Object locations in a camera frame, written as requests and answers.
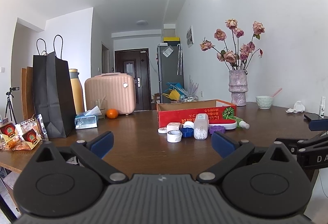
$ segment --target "white tissue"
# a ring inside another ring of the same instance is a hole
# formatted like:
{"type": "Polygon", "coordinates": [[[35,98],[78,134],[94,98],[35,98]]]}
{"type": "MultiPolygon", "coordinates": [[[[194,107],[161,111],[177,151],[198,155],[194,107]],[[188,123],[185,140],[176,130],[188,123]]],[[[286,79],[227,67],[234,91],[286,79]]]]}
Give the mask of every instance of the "white tissue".
{"type": "Polygon", "coordinates": [[[305,106],[302,104],[302,101],[296,101],[294,108],[289,108],[286,110],[287,113],[298,113],[305,111],[305,106]]]}
{"type": "Polygon", "coordinates": [[[93,109],[87,111],[84,115],[85,116],[98,116],[98,115],[101,115],[101,111],[98,106],[95,106],[93,109]]]}

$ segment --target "orange fruit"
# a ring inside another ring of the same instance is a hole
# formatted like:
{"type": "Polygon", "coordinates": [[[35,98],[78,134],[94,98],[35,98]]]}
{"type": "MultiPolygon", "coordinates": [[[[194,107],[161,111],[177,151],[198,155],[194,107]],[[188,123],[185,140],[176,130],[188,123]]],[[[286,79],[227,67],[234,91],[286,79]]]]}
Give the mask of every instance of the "orange fruit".
{"type": "Polygon", "coordinates": [[[109,119],[116,119],[117,116],[118,116],[118,111],[116,109],[108,109],[107,112],[106,112],[106,116],[107,118],[109,119]]]}

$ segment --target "dark brown tabletop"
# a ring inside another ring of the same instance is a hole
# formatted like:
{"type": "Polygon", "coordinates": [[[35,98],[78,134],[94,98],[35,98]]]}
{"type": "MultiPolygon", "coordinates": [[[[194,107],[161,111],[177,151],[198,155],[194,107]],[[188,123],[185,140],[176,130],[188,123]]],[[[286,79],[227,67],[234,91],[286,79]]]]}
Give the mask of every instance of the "dark brown tabletop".
{"type": "MultiPolygon", "coordinates": [[[[311,138],[303,113],[285,112],[285,108],[258,109],[249,102],[237,108],[237,116],[250,124],[248,130],[237,128],[226,134],[235,141],[248,139],[257,146],[269,146],[277,137],[311,138]]],[[[179,143],[168,143],[166,134],[157,132],[156,111],[134,112],[114,120],[100,120],[98,128],[78,130],[67,138],[53,139],[57,146],[68,146],[76,140],[90,141],[105,131],[114,133],[114,147],[104,160],[129,177],[133,173],[184,174],[193,177],[214,165],[221,157],[206,140],[183,138],[179,143]]],[[[0,166],[21,172],[35,150],[0,151],[0,166]]]]}

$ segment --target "smartphone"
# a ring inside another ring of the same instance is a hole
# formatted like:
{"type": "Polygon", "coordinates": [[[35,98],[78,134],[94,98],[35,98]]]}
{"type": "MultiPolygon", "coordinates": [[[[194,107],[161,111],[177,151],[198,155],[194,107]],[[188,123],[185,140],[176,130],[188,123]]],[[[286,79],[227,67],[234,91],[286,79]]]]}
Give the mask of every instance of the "smartphone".
{"type": "Polygon", "coordinates": [[[322,120],[323,119],[318,114],[315,114],[315,113],[304,114],[304,117],[309,121],[322,120]]]}

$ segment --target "black bag handle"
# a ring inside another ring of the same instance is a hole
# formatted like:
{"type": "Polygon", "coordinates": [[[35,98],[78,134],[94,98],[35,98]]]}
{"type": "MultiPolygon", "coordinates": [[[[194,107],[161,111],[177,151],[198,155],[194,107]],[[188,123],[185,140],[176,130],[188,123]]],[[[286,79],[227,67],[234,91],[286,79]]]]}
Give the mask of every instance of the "black bag handle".
{"type": "Polygon", "coordinates": [[[38,48],[38,41],[39,41],[39,40],[42,40],[42,41],[44,42],[44,47],[45,47],[45,49],[46,49],[46,50],[43,50],[43,51],[41,52],[41,55],[42,55],[43,52],[45,52],[46,54],[48,54],[48,53],[47,53],[47,45],[46,45],[45,40],[43,40],[42,38],[39,38],[39,39],[36,41],[36,48],[37,48],[37,50],[38,50],[39,56],[41,56],[41,55],[40,55],[39,48],[38,48]]]}
{"type": "Polygon", "coordinates": [[[59,36],[61,39],[62,39],[62,50],[60,51],[60,59],[62,59],[61,57],[62,57],[62,54],[63,54],[63,44],[64,44],[64,40],[63,40],[63,37],[61,37],[61,35],[59,35],[59,34],[57,34],[56,36],[55,36],[55,38],[54,38],[54,51],[55,51],[55,56],[57,56],[56,55],[56,49],[55,49],[55,40],[56,40],[56,37],[57,36],[59,36]]]}

